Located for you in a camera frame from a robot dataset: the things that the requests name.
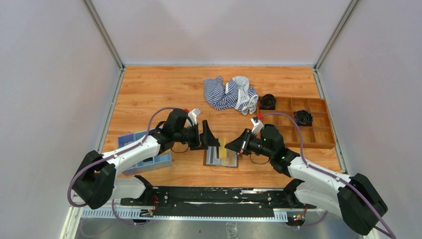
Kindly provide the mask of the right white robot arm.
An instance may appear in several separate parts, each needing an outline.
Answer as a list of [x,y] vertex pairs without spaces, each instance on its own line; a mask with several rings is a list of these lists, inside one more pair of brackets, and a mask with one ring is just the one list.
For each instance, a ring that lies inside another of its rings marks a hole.
[[225,148],[243,155],[254,153],[268,157],[275,171],[292,178],[285,188],[287,206],[316,206],[339,216],[360,235],[368,235],[388,211],[365,175],[340,174],[310,162],[285,146],[283,136],[274,125],[265,125],[260,137],[245,129]]

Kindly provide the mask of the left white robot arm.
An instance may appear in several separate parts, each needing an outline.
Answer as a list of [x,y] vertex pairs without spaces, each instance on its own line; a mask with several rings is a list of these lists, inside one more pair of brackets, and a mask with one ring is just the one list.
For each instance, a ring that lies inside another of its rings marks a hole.
[[79,206],[72,200],[71,193],[75,192],[83,200],[81,206],[88,206],[93,210],[102,207],[109,200],[126,198],[146,206],[154,198],[153,186],[139,175],[119,178],[123,171],[170,150],[176,142],[186,144],[190,150],[220,146],[206,120],[203,121],[203,131],[199,132],[199,109],[188,112],[170,107],[169,110],[167,119],[159,122],[155,128],[149,125],[141,139],[105,153],[96,150],[88,152],[68,187],[67,199],[70,205]]

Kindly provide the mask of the gold credit card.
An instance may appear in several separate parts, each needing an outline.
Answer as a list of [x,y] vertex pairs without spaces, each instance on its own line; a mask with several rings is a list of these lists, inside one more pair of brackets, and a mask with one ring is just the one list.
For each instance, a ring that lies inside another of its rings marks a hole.
[[218,157],[220,159],[226,159],[227,158],[227,151],[226,151],[226,148],[225,148],[226,138],[221,137],[221,138],[218,139],[218,141],[219,141]]

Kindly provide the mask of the brown leather card holder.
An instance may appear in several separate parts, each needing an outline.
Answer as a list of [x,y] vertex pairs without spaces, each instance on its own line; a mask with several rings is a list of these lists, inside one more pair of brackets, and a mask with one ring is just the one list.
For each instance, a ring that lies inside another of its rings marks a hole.
[[220,158],[220,147],[209,147],[204,152],[204,166],[218,166],[218,167],[228,167],[228,168],[237,168],[238,167],[238,157],[237,154],[229,149],[224,149],[226,151],[226,157]]

